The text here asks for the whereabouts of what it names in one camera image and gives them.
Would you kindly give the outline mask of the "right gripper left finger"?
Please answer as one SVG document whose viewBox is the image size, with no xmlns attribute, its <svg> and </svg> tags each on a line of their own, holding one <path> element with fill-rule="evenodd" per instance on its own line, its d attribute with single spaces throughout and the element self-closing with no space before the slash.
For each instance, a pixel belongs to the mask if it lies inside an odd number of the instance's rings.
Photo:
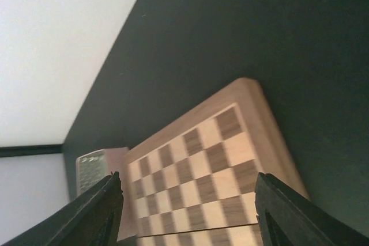
<svg viewBox="0 0 369 246">
<path fill-rule="evenodd" d="M 117 245 L 123 202 L 119 173 L 111 173 L 52 216 L 4 244 Z"/>
</svg>

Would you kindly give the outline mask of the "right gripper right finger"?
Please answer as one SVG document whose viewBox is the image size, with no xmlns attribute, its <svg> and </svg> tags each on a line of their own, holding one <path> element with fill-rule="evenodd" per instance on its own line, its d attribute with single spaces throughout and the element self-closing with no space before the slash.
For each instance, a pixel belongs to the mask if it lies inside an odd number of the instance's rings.
<svg viewBox="0 0 369 246">
<path fill-rule="evenodd" d="M 328 215 L 274 175 L 259 173 L 255 207 L 264 245 L 368 245 L 368 237 Z"/>
</svg>

